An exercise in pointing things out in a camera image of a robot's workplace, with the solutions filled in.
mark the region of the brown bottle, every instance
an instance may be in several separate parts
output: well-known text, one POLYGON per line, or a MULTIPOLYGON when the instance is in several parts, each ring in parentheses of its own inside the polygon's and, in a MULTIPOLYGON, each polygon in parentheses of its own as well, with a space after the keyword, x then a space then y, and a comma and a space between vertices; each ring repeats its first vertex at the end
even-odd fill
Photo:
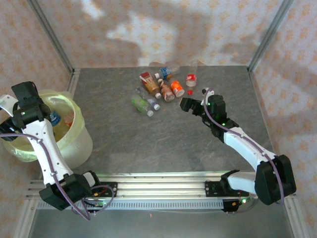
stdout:
POLYGON ((159 93, 159 86, 153 80, 149 72, 141 73, 140 79, 152 96, 156 97, 157 99, 161 98, 161 94, 159 93))
POLYGON ((158 83, 160 85, 160 92, 162 93, 165 101, 167 102, 172 101, 175 98, 172 90, 164 83, 163 79, 160 78, 158 80, 158 83))

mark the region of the gray floor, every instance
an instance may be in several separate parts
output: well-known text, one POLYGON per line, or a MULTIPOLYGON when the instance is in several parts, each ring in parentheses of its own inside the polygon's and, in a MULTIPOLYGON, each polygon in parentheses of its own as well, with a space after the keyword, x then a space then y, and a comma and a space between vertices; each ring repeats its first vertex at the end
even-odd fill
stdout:
POLYGON ((285 214, 284 206, 260 202, 236 215, 104 211, 90 222, 69 210, 38 210, 29 238, 292 238, 285 214))
MULTIPOLYGON (((180 99, 159 101, 153 117, 131 105, 142 72, 159 68, 82 69, 74 100, 82 109, 94 142, 93 152, 75 172, 152 173, 251 170, 233 149, 214 138, 199 117, 183 112, 180 99)), ((184 82, 182 68, 180 81, 184 82)), ((256 95, 244 66, 201 66, 193 98, 212 87, 224 96, 228 116, 268 150, 272 150, 256 95)))

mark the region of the patterned wallpaper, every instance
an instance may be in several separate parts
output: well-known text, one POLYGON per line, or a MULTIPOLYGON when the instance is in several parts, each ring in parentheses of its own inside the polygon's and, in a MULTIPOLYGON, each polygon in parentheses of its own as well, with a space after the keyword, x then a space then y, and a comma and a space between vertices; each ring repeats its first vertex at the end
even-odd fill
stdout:
POLYGON ((248 65, 282 0, 38 2, 74 67, 128 67, 248 65))
MULTIPOLYGON (((34 81, 39 89, 65 90, 70 75, 42 30, 26 0, 0 1, 0 95, 11 86, 34 81)), ((8 115, 0 111, 0 121, 8 115)), ((37 179, 37 162, 23 163, 0 142, 0 237, 13 236, 30 179, 37 179)))
POLYGON ((255 71, 276 153, 287 155, 312 237, 317 238, 317 5, 294 1, 255 71))

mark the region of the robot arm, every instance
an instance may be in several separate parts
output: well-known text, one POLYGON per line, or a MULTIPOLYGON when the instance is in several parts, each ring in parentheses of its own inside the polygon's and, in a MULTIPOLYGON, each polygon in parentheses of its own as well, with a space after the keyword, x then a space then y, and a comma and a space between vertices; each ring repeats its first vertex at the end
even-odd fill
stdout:
POLYGON ((192 114, 200 116, 215 137, 236 150, 255 171, 254 174, 239 170, 230 171, 221 176, 219 187, 215 189, 224 193, 230 193, 233 190, 255 193, 266 205, 281 199, 283 193, 285 196, 294 193, 296 185, 289 158, 285 155, 277 156, 256 143, 236 122, 227 118, 225 102, 221 95, 215 95, 214 91, 204 89, 203 94, 205 93, 206 105, 204 101, 183 98, 180 103, 181 109, 185 112, 192 109, 192 114))
MULTIPOLYGON (((40 191, 42 200, 58 210, 63 210, 69 206, 69 203, 55 184, 53 175, 56 175, 58 182, 74 203, 91 195, 91 187, 100 185, 98 177, 92 171, 83 175, 74 174, 65 163, 54 139, 50 109, 39 97, 34 83, 23 82, 14 85, 12 90, 18 100, 9 95, 1 97, 0 109, 6 110, 11 117, 0 125, 0 131, 2 133, 18 131, 32 135, 41 140, 47 148, 52 161, 53 172, 51 172, 45 150, 37 140, 28 138, 43 172, 46 188, 40 191)), ((8 136, 4 139, 13 141, 15 138, 15 136, 8 136)))

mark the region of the trash bin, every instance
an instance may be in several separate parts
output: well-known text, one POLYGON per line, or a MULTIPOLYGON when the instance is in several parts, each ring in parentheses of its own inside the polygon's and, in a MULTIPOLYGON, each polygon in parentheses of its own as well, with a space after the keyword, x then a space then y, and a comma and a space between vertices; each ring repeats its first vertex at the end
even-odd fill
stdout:
MULTIPOLYGON (((50 110, 56 111, 62 118, 74 112, 74 120, 69 131, 57 142, 57 146, 71 169, 80 166, 89 158, 93 150, 93 140, 85 128, 85 120, 80 108, 68 92, 42 90, 39 91, 39 95, 50 110)), ((18 137, 12 142, 5 141, 4 147, 23 162, 37 160, 33 147, 23 137, 18 137)))

